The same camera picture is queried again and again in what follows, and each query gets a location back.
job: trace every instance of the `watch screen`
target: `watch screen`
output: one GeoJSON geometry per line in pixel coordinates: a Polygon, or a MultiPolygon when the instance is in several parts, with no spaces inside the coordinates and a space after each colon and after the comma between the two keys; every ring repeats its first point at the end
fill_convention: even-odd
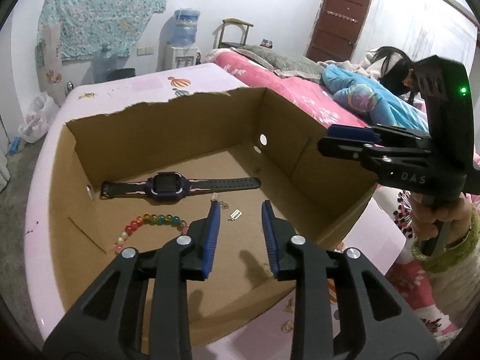
{"type": "Polygon", "coordinates": [[[153,189],[156,193],[177,192],[178,181],[176,175],[157,175],[154,178],[153,189]]]}

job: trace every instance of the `teal floral fabric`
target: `teal floral fabric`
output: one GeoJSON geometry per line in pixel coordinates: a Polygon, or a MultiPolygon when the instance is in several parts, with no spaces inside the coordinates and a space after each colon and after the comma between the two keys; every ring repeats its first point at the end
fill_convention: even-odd
{"type": "Polygon", "coordinates": [[[43,65],[46,26],[61,24],[62,60],[92,59],[107,43],[119,56],[135,49],[153,13],[167,0],[45,0],[38,22],[37,62],[43,65]]]}

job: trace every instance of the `colorful bead bracelet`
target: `colorful bead bracelet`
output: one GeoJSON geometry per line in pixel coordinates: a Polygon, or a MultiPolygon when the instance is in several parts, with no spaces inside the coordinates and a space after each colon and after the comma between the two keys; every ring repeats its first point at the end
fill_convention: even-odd
{"type": "Polygon", "coordinates": [[[129,225],[125,226],[125,230],[120,234],[117,239],[117,242],[113,245],[113,250],[116,254],[119,254],[123,249],[123,244],[136,230],[143,225],[172,225],[181,231],[182,234],[186,234],[188,231],[188,225],[185,221],[180,220],[178,216],[168,215],[149,215],[145,214],[144,216],[138,216],[137,219],[130,222],[129,225]]]}

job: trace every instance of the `white wardrobe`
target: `white wardrobe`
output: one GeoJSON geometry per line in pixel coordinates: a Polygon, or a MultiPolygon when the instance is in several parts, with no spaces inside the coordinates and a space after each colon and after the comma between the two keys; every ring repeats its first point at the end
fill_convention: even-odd
{"type": "Polygon", "coordinates": [[[372,0],[353,63],[381,46],[404,50],[413,60],[431,55],[462,62],[470,73],[477,27],[443,0],[372,0]]]}

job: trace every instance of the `white plastic bag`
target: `white plastic bag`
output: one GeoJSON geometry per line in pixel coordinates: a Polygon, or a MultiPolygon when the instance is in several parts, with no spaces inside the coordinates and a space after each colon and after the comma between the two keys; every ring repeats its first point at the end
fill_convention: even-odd
{"type": "Polygon", "coordinates": [[[59,106],[46,92],[37,94],[28,108],[25,123],[18,128],[18,135],[28,143],[37,142],[47,133],[58,111],[59,106]]]}

